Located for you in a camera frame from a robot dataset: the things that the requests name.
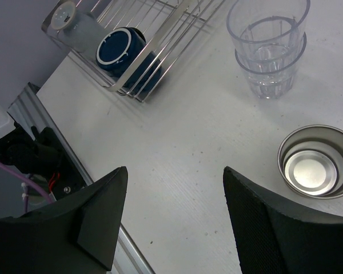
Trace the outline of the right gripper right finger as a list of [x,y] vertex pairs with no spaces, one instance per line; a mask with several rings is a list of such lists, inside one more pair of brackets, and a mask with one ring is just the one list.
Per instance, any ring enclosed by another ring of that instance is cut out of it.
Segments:
[[343,216],[298,204],[230,167],[223,184],[242,273],[343,273]]

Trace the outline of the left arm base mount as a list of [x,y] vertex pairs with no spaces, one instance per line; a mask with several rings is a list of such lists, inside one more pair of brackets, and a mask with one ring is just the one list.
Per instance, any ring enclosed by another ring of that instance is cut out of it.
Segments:
[[64,168],[67,160],[63,160],[59,147],[45,145],[40,139],[32,138],[21,126],[0,138],[0,163],[14,166],[22,174],[29,175],[25,197],[39,196],[47,202],[55,199],[55,190],[61,190],[60,168]]

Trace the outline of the clear plastic cup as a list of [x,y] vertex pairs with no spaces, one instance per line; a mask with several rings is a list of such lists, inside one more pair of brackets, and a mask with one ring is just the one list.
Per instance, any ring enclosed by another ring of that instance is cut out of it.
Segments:
[[266,63],[296,52],[311,1],[235,1],[226,27],[236,52]]
[[272,16],[247,25],[240,38],[258,41],[267,35],[290,33],[262,45],[248,45],[243,54],[235,52],[250,89],[264,99],[277,99],[287,93],[294,83],[300,59],[305,52],[307,36],[295,28],[296,19]]

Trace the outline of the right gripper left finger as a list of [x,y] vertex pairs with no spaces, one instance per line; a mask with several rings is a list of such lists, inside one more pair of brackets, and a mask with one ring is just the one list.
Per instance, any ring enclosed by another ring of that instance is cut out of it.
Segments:
[[111,271],[127,181],[122,166],[54,203],[1,218],[0,273]]

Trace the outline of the cream cup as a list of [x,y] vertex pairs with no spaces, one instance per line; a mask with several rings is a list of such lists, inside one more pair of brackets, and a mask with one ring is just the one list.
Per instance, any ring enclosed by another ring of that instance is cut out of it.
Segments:
[[318,124],[293,131],[279,146],[277,164],[294,192],[322,200],[343,197],[343,130]]

